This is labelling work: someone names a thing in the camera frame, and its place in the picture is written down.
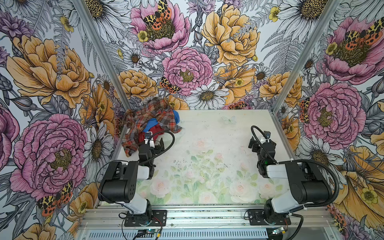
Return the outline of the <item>red cloth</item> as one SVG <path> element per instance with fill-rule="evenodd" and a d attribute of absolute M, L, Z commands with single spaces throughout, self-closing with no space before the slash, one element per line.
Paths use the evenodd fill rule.
<path fill-rule="evenodd" d="M 151 128 L 145 128 L 141 133 L 139 133 L 139 145 L 142 145 L 148 140 L 153 134 L 163 131 L 164 129 L 156 124 Z"/>

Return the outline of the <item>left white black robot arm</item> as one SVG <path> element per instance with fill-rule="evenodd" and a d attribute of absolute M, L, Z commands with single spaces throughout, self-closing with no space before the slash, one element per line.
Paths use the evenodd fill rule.
<path fill-rule="evenodd" d="M 148 226 L 154 219 L 149 200 L 136 193 L 139 180 L 150 180 L 154 176 L 154 157 L 164 149 L 164 142 L 158 144 L 152 132 L 146 132 L 144 143 L 139 146 L 137 161 L 112 161 L 98 188 L 98 198 L 110 204 L 118 204 L 128 210 L 124 224 L 129 227 Z"/>

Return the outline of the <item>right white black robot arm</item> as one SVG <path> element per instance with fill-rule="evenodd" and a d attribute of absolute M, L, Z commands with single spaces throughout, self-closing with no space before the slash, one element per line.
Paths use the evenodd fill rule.
<path fill-rule="evenodd" d="M 340 181 L 326 164 L 315 160 L 275 159 L 276 146 L 270 132 L 251 126 L 249 148 L 257 153 L 257 168 L 265 179 L 286 179 L 289 190 L 268 199 L 262 212 L 249 211 L 250 222 L 260 218 L 266 225 L 289 223 L 290 216 L 305 208 L 324 207 L 339 195 Z"/>

